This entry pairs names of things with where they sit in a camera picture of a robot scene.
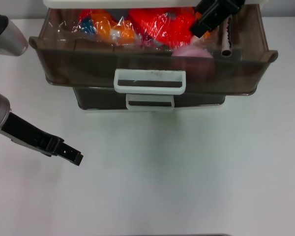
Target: table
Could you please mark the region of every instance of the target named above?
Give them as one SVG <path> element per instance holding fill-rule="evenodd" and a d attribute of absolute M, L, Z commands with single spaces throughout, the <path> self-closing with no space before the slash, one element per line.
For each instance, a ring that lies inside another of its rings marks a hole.
<path fill-rule="evenodd" d="M 43 20 L 13 21 L 28 38 Z M 80 110 L 32 48 L 0 56 L 12 110 L 85 156 L 80 167 L 0 135 L 0 236 L 295 235 L 295 18 L 249 97 L 174 113 Z"/>

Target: white drawer handle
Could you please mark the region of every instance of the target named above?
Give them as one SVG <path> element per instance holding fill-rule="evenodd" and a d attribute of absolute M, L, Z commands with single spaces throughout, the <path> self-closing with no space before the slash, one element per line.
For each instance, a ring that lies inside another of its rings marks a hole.
<path fill-rule="evenodd" d="M 186 72 L 117 69 L 114 88 L 119 93 L 181 95 L 186 90 Z"/>

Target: white wall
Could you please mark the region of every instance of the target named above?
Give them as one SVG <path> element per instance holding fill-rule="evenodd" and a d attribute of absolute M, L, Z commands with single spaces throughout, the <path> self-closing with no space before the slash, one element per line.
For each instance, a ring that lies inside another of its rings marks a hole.
<path fill-rule="evenodd" d="M 10 18 L 44 18 L 43 0 L 0 0 L 0 14 Z M 295 16 L 295 0 L 270 0 L 264 16 Z"/>

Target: white tube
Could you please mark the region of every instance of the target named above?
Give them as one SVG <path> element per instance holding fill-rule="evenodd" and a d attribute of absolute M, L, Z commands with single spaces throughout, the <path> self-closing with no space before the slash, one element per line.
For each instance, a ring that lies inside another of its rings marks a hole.
<path fill-rule="evenodd" d="M 223 35 L 222 35 L 222 56 L 230 57 L 232 55 L 233 47 L 233 18 L 228 17 L 223 23 Z"/>

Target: plastic bag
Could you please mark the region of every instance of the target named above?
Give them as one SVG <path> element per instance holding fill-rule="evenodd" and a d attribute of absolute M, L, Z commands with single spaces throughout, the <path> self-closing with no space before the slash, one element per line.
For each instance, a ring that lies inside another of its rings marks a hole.
<path fill-rule="evenodd" d="M 88 34 L 96 34 L 96 41 L 104 41 L 116 45 L 134 44 L 139 37 L 133 30 L 130 20 L 121 17 L 117 22 L 105 9 L 84 9 L 79 15 L 79 29 Z"/>
<path fill-rule="evenodd" d="M 192 43 L 190 26 L 200 18 L 192 7 L 142 8 L 124 10 L 117 16 L 105 9 L 84 9 L 79 14 L 79 23 L 73 32 L 93 35 L 94 41 L 113 45 L 139 45 L 173 50 Z M 210 36 L 206 33 L 201 40 Z"/>

